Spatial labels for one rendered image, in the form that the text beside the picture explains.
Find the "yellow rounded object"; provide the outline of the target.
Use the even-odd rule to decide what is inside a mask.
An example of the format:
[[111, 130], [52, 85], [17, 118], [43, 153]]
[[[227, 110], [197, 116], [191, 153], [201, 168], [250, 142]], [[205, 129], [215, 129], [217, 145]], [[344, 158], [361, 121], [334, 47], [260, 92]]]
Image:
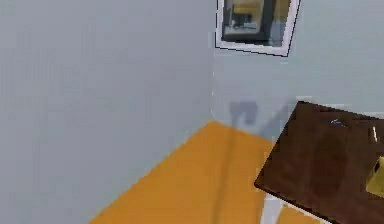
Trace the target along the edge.
[[384, 156], [378, 158], [366, 181], [366, 191], [384, 198]]

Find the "dark brown wooden table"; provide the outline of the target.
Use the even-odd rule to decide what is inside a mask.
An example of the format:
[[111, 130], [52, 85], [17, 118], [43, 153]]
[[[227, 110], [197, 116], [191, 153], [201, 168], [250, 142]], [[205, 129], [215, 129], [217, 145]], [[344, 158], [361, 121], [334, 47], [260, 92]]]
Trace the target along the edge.
[[254, 185], [331, 224], [384, 224], [384, 198], [366, 191], [381, 156], [384, 119], [299, 101]]

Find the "white framed wall picture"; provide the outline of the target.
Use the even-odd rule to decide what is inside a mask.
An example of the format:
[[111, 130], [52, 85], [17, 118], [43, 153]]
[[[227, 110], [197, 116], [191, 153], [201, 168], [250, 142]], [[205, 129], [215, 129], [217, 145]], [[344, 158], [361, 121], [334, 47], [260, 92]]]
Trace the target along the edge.
[[217, 49], [287, 57], [302, 0], [216, 0]]

